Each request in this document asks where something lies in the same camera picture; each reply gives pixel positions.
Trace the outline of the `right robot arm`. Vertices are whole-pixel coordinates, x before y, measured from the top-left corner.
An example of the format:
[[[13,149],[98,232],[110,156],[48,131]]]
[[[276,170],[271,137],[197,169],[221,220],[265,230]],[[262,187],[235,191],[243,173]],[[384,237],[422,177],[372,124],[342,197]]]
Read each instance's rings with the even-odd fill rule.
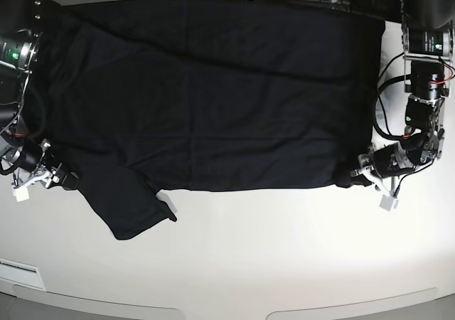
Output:
[[[15,196],[41,183],[78,188],[79,178],[58,160],[40,136],[46,107],[31,86],[41,41],[43,0],[1,0],[1,175],[12,175]]]

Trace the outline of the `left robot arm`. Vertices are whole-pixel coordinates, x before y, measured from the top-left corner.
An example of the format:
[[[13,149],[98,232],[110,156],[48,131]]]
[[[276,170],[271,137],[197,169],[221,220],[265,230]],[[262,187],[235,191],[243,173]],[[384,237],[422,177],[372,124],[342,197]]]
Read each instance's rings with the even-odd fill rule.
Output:
[[[374,185],[386,196],[397,197],[399,186],[387,188],[386,178],[405,178],[441,157],[445,101],[454,80],[454,0],[402,0],[402,44],[408,74],[390,78],[376,90],[373,102],[391,85],[403,83],[407,93],[405,130],[393,135],[373,123],[391,144],[370,149],[348,168],[339,186]]]

